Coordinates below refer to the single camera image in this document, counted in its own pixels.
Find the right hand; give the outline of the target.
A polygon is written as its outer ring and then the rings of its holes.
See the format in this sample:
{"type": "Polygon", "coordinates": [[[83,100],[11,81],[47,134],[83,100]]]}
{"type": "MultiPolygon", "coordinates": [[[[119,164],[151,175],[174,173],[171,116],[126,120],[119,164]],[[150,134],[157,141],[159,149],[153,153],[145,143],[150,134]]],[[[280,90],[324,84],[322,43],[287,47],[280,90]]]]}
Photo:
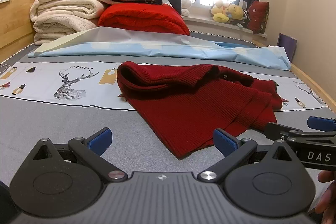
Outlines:
{"type": "Polygon", "coordinates": [[[335,223],[335,197],[336,197],[336,182],[335,172],[323,170],[318,175],[318,181],[325,183],[331,182],[319,202],[315,207],[316,214],[323,214],[321,223],[335,223]]]}

